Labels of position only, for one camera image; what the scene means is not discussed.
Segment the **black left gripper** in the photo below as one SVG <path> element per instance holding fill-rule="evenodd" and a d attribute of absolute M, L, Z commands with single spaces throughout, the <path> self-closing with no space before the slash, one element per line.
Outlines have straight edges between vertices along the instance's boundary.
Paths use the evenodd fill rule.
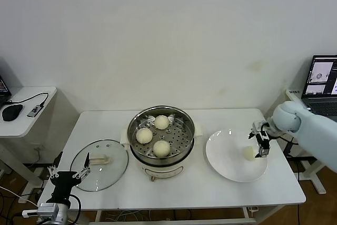
<path fill-rule="evenodd" d="M 83 168 L 79 172 L 60 171 L 57 168 L 61 161 L 63 152 L 60 152 L 53 163 L 47 167 L 54 191 L 49 202 L 69 202 L 72 187 L 78 185 L 90 173 L 90 154 L 88 153 Z"/>

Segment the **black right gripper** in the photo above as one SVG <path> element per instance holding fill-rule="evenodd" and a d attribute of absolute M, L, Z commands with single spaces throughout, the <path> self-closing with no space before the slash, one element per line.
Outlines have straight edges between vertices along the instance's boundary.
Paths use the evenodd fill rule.
<path fill-rule="evenodd" d="M 248 139 L 255 138 L 259 144 L 258 153 L 255 158 L 264 158 L 269 154 L 270 138 L 266 132 L 259 132 L 258 130 L 251 129 Z"/>

